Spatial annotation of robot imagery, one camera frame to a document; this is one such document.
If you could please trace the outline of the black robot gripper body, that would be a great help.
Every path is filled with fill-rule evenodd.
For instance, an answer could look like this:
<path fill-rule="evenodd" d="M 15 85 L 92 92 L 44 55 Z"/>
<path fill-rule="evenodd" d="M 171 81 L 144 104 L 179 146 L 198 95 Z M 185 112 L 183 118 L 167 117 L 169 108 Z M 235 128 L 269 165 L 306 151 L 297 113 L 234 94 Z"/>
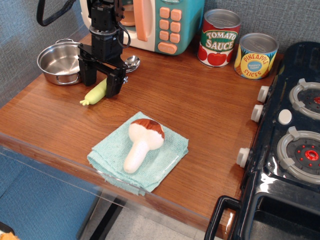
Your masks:
<path fill-rule="evenodd" d="M 91 30 L 91 44 L 80 43 L 80 55 L 85 59 L 91 59 L 93 66 L 97 72 L 103 73 L 108 77 L 108 74 L 114 71 L 125 72 L 126 64 L 122 60 L 121 55 L 124 45 L 124 31 L 115 29 L 113 31 L 94 31 Z"/>

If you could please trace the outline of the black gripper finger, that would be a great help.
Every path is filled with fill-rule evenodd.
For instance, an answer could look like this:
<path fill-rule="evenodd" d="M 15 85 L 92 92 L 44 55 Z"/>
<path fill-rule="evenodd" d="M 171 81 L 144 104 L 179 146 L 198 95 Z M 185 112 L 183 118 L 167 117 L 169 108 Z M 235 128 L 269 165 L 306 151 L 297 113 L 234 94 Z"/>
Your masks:
<path fill-rule="evenodd" d="M 97 80 L 97 69 L 94 67 L 93 61 L 79 56 L 78 62 L 83 84 L 87 87 L 95 84 Z"/>
<path fill-rule="evenodd" d="M 118 95 L 125 81 L 125 71 L 113 71 L 108 74 L 106 79 L 106 94 L 107 99 Z"/>

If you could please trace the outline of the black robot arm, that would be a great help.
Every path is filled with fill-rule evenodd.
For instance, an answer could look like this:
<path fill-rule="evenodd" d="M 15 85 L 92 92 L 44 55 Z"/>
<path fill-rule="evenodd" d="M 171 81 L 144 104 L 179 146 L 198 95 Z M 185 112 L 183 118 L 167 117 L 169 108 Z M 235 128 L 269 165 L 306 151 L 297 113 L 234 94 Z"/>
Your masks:
<path fill-rule="evenodd" d="M 88 0 L 87 8 L 91 45 L 78 45 L 81 80 L 91 86 L 96 83 L 97 72 L 105 74 L 105 96 L 112 98 L 119 94 L 128 68 L 121 58 L 125 48 L 125 28 L 121 24 L 125 8 L 120 0 Z"/>

